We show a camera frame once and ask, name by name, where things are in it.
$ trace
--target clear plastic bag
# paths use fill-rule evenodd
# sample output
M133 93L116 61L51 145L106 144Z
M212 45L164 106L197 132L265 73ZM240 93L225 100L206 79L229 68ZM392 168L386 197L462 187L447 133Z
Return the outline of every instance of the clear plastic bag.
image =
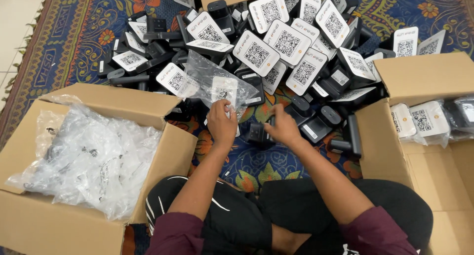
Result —
M443 107L443 103L443 100L436 100L410 107L413 122L424 139L421 144L439 144L446 148L451 136L451 127L448 122L449 115Z
M37 160L6 184L54 195L53 203L82 205L109 220L127 219L162 132L133 121L106 118L72 104L66 115L38 116Z
M401 142L417 142L427 145L425 139L417 130L412 114L406 104L396 104L390 107L390 111Z
M225 98L231 102L237 112L237 119L240 120L246 109L246 100L257 93L257 88L190 50L185 76L177 96L199 98L209 108L212 103Z

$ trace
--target black pants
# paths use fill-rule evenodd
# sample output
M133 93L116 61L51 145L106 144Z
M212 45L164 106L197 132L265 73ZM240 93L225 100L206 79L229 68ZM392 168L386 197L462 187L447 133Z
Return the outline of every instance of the black pants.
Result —
M145 209L151 228L156 218L168 211L186 181L187 177L170 176L150 191ZM413 190L386 180L361 179L354 184L375 206L382 206L392 216L415 249L428 246L433 215ZM294 233L313 234L296 255L344 253L338 224L309 178L265 182L258 200L253 193L217 181L201 233L202 253L242 254L244 246L270 250L271 223Z

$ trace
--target cardboard box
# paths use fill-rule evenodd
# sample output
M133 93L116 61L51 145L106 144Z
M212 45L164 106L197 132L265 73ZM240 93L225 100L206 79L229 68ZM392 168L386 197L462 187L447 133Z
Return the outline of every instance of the cardboard box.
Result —
M145 223L145 197L159 180L187 175L197 138L168 124L164 116L180 102L175 96L103 85L74 84L45 96L75 95L92 110L163 130L163 136L129 220L107 221L96 209L51 204L52 197L5 185L35 159L41 110L67 113L68 106L35 100L0 153L0 246L27 255L120 255L127 224Z
M356 112L366 179L386 179L416 191L431 207L428 254L474 254L474 140L423 146L400 143L390 106L414 106L474 93L474 63L464 52L376 60L390 94Z

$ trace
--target patterned rug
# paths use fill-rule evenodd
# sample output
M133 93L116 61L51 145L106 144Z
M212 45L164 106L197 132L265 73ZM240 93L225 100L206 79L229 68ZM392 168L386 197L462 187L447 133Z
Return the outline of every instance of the patterned rug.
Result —
M465 51L474 58L474 0L360 0L353 16L359 16L374 36L359 48L371 51L391 32L406 26L419 27L419 39L425 40L440 29L448 31L448 51ZM107 85L96 77L104 50L125 28L126 17L146 10L148 15L166 18L169 30L178 28L176 13L186 7L173 0L46 0L31 44L27 48L19 75L0 118L2 148L20 123L32 102L42 94L74 83ZM242 118L263 122L270 107L288 105L293 92L280 87L265 104L247 109ZM208 153L212 138L193 119L188 123L169 121L199 138L190 173ZM330 138L340 138L340 131L327 136L315 147L335 167L351 178L361 178L360 167L340 155L327 152ZM308 177L299 160L285 147L277 145L259 151L241 138L236 139L222 168L221 177L246 191L258 193L268 180ZM148 247L144 225L127 227L123 254L143 254ZM0 255L15 254L0 247Z

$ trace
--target white floor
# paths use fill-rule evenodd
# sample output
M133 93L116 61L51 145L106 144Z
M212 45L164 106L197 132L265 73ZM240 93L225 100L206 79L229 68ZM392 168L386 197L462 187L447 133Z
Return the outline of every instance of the white floor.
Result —
M21 62L22 56L18 47L25 47L24 37L33 34L33 28L27 23L35 24L37 11L44 0L0 0L0 99L7 97L5 87L9 80L17 74L15 63ZM0 101L0 110L5 105Z

